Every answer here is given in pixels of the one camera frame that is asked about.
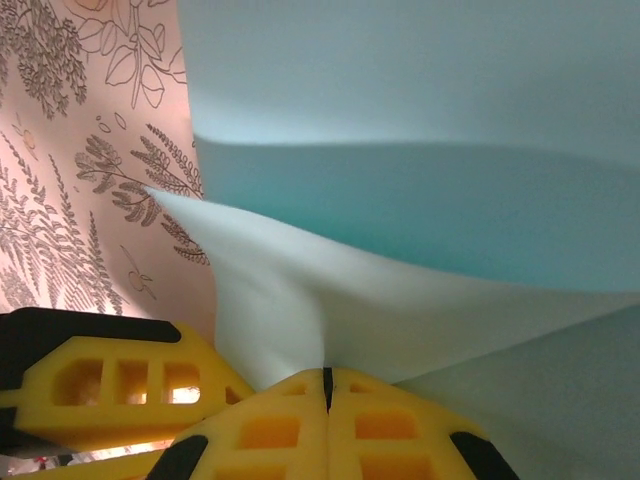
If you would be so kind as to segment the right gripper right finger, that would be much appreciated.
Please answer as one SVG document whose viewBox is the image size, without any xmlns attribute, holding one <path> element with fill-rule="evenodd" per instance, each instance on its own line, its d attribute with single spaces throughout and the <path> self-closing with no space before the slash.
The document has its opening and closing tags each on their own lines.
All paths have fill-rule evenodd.
<svg viewBox="0 0 640 480">
<path fill-rule="evenodd" d="M 521 480 L 468 418 L 361 372 L 328 370 L 329 480 Z"/>
</svg>

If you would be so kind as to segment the light blue cloth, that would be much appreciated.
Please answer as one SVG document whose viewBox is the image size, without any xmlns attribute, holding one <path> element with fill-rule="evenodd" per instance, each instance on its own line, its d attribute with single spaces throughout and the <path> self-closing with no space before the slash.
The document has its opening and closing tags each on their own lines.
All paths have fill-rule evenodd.
<svg viewBox="0 0 640 480">
<path fill-rule="evenodd" d="M 640 480 L 640 0 L 178 0 L 215 344 Z"/>
</svg>

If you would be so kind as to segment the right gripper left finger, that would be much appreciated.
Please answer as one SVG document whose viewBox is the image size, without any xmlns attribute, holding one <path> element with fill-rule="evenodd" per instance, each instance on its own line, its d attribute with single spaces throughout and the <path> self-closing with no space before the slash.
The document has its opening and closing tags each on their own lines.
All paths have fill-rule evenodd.
<svg viewBox="0 0 640 480">
<path fill-rule="evenodd" d="M 178 435 L 145 480 L 328 480 L 324 372 L 310 369 Z"/>
</svg>

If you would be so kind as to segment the floral patterned table cover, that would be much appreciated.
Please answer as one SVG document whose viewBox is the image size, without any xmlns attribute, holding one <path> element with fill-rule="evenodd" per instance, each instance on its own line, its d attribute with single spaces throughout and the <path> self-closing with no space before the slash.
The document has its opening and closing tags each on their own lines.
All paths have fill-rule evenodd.
<svg viewBox="0 0 640 480">
<path fill-rule="evenodd" d="M 213 308 L 178 0 L 0 0 L 0 312 Z"/>
</svg>

